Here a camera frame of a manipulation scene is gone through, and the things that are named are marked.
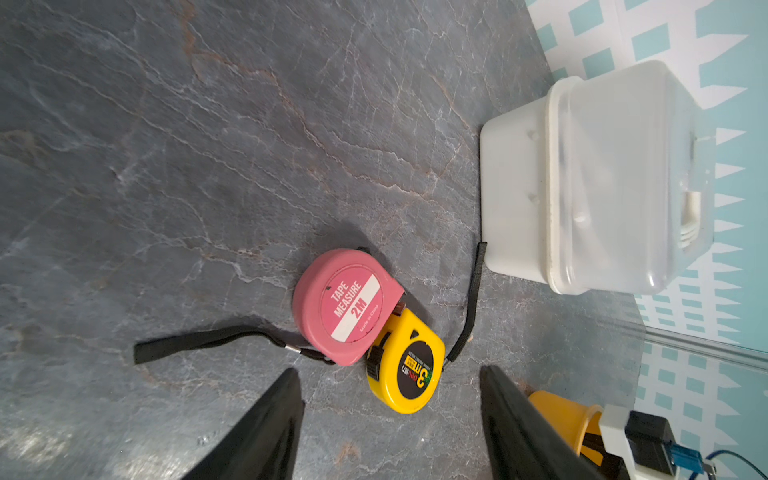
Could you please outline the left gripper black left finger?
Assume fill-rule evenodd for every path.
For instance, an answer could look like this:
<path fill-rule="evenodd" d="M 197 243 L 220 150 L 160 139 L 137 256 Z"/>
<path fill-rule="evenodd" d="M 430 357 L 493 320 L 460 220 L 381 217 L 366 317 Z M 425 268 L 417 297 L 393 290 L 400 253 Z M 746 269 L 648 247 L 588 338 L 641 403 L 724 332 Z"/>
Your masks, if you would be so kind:
<path fill-rule="evenodd" d="M 291 479 L 305 412 L 298 371 L 286 369 L 186 479 Z"/>

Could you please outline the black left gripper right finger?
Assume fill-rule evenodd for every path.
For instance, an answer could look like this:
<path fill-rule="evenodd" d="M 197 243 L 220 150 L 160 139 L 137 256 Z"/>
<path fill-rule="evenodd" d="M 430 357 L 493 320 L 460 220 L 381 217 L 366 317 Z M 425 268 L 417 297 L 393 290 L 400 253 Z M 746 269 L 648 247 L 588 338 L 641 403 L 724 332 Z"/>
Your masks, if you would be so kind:
<path fill-rule="evenodd" d="M 497 366 L 479 371 L 481 417 L 495 479 L 589 479 L 591 468 Z"/>

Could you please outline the yellow tape measure 3m label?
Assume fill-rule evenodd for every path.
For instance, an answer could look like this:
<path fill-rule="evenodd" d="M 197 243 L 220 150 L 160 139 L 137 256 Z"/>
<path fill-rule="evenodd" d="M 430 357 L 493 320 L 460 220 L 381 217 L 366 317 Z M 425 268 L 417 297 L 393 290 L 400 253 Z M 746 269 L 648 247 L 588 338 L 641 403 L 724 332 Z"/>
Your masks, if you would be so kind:
<path fill-rule="evenodd" d="M 400 414 L 423 409 L 434 396 L 442 373 L 467 345 L 476 309 L 487 244 L 477 245 L 462 331 L 447 349 L 443 340 L 404 302 L 396 305 L 365 357 L 368 385 L 384 404 Z"/>

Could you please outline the pink tape measure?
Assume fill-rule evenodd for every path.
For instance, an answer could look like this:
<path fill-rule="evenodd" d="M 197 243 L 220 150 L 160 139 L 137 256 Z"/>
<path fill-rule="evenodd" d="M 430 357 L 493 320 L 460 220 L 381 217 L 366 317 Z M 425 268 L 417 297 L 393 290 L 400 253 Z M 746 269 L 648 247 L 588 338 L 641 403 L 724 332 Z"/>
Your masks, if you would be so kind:
<path fill-rule="evenodd" d="M 373 345 L 405 289 L 366 249 L 334 249 L 301 275 L 292 299 L 297 328 L 309 343 L 291 344 L 268 329 L 234 325 L 137 343 L 136 365 L 221 346 L 247 336 L 328 365 L 350 366 Z"/>

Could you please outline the yellow plastic storage box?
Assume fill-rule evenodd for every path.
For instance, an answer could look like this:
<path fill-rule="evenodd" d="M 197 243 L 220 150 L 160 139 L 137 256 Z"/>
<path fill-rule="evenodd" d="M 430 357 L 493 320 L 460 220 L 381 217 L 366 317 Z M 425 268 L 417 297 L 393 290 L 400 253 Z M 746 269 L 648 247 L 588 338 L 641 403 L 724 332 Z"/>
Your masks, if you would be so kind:
<path fill-rule="evenodd" d="M 577 455 L 601 466 L 604 453 L 584 446 L 586 436 L 600 437 L 601 406 L 582 405 L 546 391 L 535 391 L 528 400 Z"/>

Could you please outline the white plastic lidded case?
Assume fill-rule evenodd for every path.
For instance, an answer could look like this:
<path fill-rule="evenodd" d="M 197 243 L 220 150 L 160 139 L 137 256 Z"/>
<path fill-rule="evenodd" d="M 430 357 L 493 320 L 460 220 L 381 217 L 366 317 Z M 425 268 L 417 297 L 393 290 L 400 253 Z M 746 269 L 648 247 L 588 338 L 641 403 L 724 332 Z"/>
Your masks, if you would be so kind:
<path fill-rule="evenodd" d="M 479 142 L 493 272 L 654 295 L 713 244 L 716 130 L 661 61 L 560 79 Z"/>

